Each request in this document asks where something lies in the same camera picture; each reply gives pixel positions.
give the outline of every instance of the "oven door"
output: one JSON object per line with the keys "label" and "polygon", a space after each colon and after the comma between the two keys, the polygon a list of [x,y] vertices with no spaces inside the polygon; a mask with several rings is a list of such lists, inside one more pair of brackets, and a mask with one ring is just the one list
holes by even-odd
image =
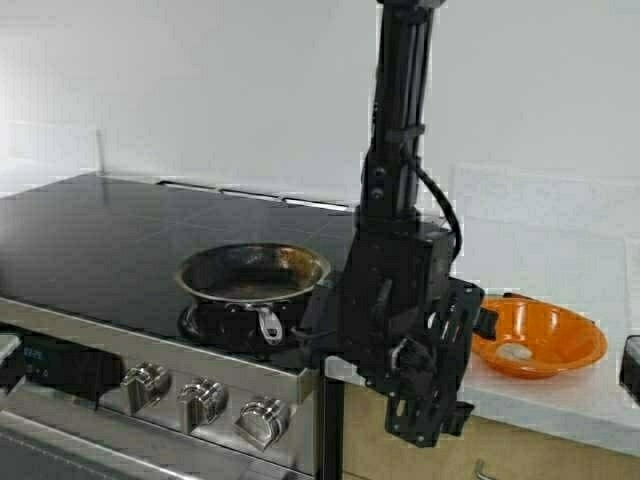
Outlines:
{"label": "oven door", "polygon": [[312,479],[24,381],[0,409],[0,476],[7,480]]}

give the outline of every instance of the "orange bowl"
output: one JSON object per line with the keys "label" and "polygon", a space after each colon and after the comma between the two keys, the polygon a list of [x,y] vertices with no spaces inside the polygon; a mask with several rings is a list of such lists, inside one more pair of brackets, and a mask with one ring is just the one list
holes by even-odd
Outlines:
{"label": "orange bowl", "polygon": [[607,352],[604,334],[589,319],[529,298],[489,298],[498,313],[496,341],[474,335],[472,349],[489,366],[519,378],[548,378],[585,367]]}

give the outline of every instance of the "wooden cabinet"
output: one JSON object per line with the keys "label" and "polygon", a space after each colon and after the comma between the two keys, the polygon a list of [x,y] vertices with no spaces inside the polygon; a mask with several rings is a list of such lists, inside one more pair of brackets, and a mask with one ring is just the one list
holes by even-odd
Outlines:
{"label": "wooden cabinet", "polygon": [[472,417],[461,438],[418,449],[384,431],[386,398],[348,385],[344,470],[368,480],[640,480],[640,458]]}

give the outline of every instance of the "black cable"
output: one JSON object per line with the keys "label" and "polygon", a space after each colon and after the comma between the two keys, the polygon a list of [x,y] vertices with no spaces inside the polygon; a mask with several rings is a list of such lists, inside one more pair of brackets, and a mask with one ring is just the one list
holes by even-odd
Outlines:
{"label": "black cable", "polygon": [[456,244],[453,249],[453,259],[455,260],[462,250],[462,228],[460,227],[460,222],[458,221],[458,217],[451,205],[451,202],[449,202],[449,199],[440,189],[438,184],[420,167],[418,157],[413,157],[406,147],[403,147],[400,150],[400,153],[403,161],[415,172],[418,178],[422,180],[422,183],[424,183],[424,185],[429,189],[433,197],[436,199],[436,202],[438,202],[438,205],[440,205],[440,208],[444,213],[444,218],[447,219],[447,222],[456,237]]}

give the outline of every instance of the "pan handle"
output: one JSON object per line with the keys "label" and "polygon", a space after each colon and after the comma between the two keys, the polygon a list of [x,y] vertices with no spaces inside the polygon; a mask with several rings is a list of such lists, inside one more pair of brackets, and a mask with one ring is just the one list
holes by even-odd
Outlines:
{"label": "pan handle", "polygon": [[273,313],[270,307],[257,307],[258,320],[260,322],[260,331],[262,336],[269,345],[280,345],[284,334],[282,332],[282,323],[278,316]]}

